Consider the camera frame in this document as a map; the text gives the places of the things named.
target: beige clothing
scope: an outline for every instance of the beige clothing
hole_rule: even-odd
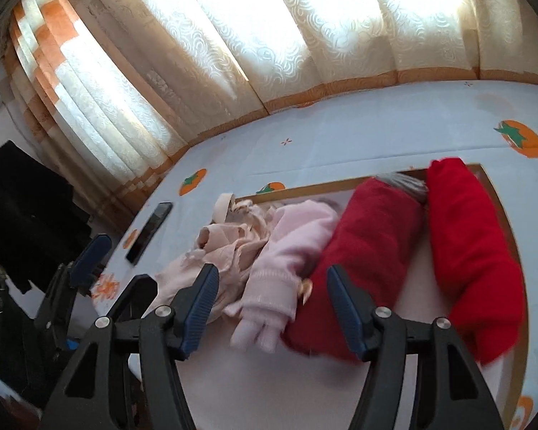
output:
[[[274,208],[267,210],[251,201],[235,204],[231,194],[221,194],[212,224],[203,227],[194,248],[155,275],[158,294],[148,308],[169,305],[177,292],[191,286],[205,264],[219,270],[219,291],[208,322],[241,297],[251,265],[271,234]]]

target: black coat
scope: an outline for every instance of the black coat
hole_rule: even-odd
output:
[[[8,141],[0,147],[0,265],[16,287],[46,291],[60,263],[89,241],[73,187]]]

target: white bedsheet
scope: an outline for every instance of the white bedsheet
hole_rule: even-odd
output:
[[[120,244],[106,273],[120,281],[119,291],[135,274],[155,274],[190,247],[221,192],[242,196],[270,182],[289,188],[427,167],[432,159],[445,156],[479,162],[511,222],[524,268],[530,347],[522,395],[533,400],[533,415],[538,410],[538,159],[517,153],[494,130],[506,119],[524,123],[538,134],[538,86],[496,81],[417,83],[337,97],[237,128],[195,146],[170,171],[131,229],[141,229],[159,202],[174,202],[172,213],[136,267],[127,263]],[[208,170],[203,181],[179,196],[181,182],[201,168]],[[426,267],[418,270],[427,273]],[[425,286],[416,295],[428,292]],[[419,309],[422,303],[411,307],[406,299],[399,302],[403,316],[434,317],[432,310]],[[96,310],[104,314],[111,303],[102,300]],[[275,355],[237,353],[228,349],[230,335],[230,326],[212,324],[198,352],[178,365],[199,428],[348,426],[366,366],[307,359],[284,348]],[[502,364],[497,367],[485,374],[492,375],[489,386],[502,400],[497,392]],[[407,400],[403,396],[403,406]]]

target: hanging clothes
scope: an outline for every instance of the hanging clothes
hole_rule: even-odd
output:
[[[89,242],[90,227],[72,201],[73,187],[20,150],[0,147],[0,265],[23,293],[41,290],[61,263]]]
[[[251,272],[242,298],[224,312],[241,318],[231,345],[255,343],[273,353],[279,335],[295,320],[301,278],[310,273],[331,239],[339,216],[324,202],[304,201],[276,210],[275,228]]]
[[[355,286],[378,306],[392,308],[405,281],[423,225],[424,184],[398,173],[357,186],[333,236],[310,275],[313,292],[282,338],[304,354],[356,361],[346,345],[326,286],[326,272],[340,264]]]
[[[487,364],[518,340],[522,270],[508,251],[490,196],[460,158],[432,162],[426,184],[436,282],[454,302],[450,321]]]

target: metal screw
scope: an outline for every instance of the metal screw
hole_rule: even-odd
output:
[[[98,327],[98,328],[105,328],[106,326],[109,325],[109,318],[107,318],[107,317],[100,317],[100,318],[98,318],[98,320],[96,320],[95,325],[96,325],[96,327]]]
[[[388,307],[377,307],[374,309],[377,317],[389,318],[392,314],[391,310]]]
[[[436,326],[443,330],[448,330],[452,325],[448,318],[440,317],[436,319]]]
[[[171,307],[169,306],[159,306],[155,309],[155,314],[158,317],[167,317],[171,313]]]

